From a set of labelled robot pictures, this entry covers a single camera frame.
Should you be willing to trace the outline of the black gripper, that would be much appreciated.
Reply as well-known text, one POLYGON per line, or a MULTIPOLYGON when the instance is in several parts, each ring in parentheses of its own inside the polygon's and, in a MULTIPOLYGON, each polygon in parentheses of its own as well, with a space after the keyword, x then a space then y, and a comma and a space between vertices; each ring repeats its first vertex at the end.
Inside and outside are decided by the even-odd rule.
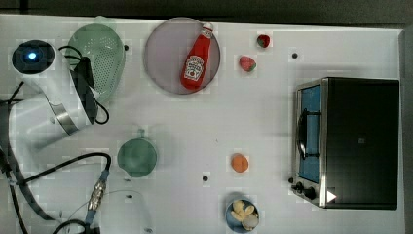
POLYGON ((89 121, 93 124, 97 116, 97 104, 90 83, 93 80, 91 61, 82 57, 70 71, 77 94, 89 121))

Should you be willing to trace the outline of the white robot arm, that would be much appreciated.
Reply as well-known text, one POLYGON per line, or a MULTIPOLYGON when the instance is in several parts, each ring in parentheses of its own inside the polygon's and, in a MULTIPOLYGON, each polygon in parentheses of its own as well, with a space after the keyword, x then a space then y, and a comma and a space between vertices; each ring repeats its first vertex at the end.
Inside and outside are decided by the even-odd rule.
POLYGON ((94 92, 59 49, 42 40, 26 41, 13 51, 12 65, 37 92, 10 110, 9 141, 15 154, 39 150, 94 123, 94 92))

